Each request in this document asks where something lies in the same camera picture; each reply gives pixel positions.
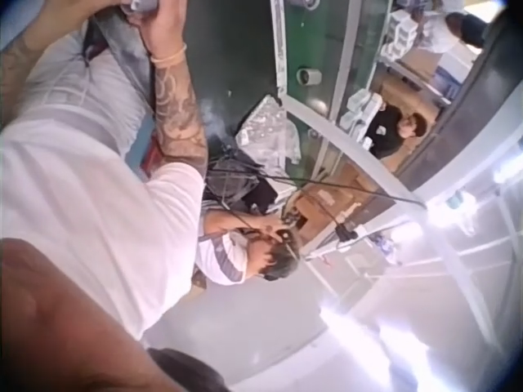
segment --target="red object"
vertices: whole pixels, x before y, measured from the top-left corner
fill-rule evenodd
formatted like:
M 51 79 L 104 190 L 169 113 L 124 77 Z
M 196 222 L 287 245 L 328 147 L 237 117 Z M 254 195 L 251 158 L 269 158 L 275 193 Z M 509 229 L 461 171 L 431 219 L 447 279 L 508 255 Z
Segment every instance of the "red object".
M 158 143 L 158 137 L 156 136 L 156 133 L 153 132 L 153 135 L 150 137 L 149 149 L 141 161 L 141 170 L 148 178 L 150 178 L 153 172 L 160 167 L 162 159 L 163 154 Z

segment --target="tattooed arm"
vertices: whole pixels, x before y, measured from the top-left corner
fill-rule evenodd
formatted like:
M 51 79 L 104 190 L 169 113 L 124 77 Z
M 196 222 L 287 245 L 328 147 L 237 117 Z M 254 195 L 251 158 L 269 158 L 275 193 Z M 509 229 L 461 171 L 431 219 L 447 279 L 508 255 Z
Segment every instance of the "tattooed arm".
M 37 23 L 30 24 L 0 54 L 2 127 L 13 119 L 14 108 L 24 88 L 25 79 L 49 45 L 38 38 L 38 28 Z
M 186 60 L 157 69 L 155 89 L 156 129 L 163 161 L 187 163 L 205 176 L 207 140 Z

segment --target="yellow bracelet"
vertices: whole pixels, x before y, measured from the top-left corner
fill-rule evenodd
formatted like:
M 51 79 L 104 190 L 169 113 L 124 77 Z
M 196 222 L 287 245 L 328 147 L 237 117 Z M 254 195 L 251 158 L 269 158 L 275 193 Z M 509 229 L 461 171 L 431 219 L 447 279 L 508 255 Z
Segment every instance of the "yellow bracelet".
M 151 57 L 150 60 L 156 68 L 172 67 L 173 65 L 180 64 L 183 60 L 186 59 L 186 49 L 187 45 L 183 44 L 183 48 L 172 56 L 166 57 L 164 59 L 156 59 Z

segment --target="black cable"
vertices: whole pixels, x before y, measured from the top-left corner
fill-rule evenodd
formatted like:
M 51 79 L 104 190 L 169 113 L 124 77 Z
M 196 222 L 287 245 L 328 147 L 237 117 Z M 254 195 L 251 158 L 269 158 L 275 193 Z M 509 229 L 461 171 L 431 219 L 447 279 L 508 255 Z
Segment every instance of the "black cable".
M 210 172 L 231 173 L 231 174 L 250 174 L 248 171 L 230 170 L 230 169 L 209 169 L 209 171 Z M 257 173 L 256 175 L 260 176 L 262 178 L 275 180 L 275 181 L 279 181 L 279 182 L 296 181 L 296 182 L 305 182 L 307 184 L 332 186 L 334 188 L 340 188 L 340 189 L 350 189 L 350 190 L 354 190 L 354 191 L 361 192 L 361 193 L 364 193 L 364 194 L 370 194 L 370 195 L 373 195 L 373 196 L 377 196 L 379 198 L 386 198 L 386 199 L 389 199 L 389 200 L 394 200 L 395 202 L 403 202 L 403 203 L 415 204 L 417 206 L 422 207 L 423 209 L 427 209 L 427 206 L 424 203 L 419 202 L 417 200 L 391 196 L 389 194 L 384 194 L 382 192 L 376 192 L 376 191 L 372 191 L 372 190 L 366 190 L 366 189 L 363 189 L 363 188 L 358 188 L 356 186 L 350 186 L 350 185 L 344 185 L 344 184 L 334 184 L 332 182 L 316 181 L 316 180 L 310 180 L 310 179 L 301 178 L 301 177 L 269 176 L 269 175 L 263 174 L 261 172 Z

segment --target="gray stripe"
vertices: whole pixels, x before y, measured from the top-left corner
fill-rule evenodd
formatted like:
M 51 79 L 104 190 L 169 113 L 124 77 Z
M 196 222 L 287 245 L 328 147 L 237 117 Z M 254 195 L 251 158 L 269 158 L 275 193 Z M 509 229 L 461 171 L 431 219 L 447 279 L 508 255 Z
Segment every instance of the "gray stripe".
M 211 238 L 212 246 L 214 247 L 214 256 L 220 266 L 221 272 L 231 282 L 241 282 L 244 278 L 244 273 L 238 271 L 227 254 L 225 244 L 223 243 L 223 236 Z

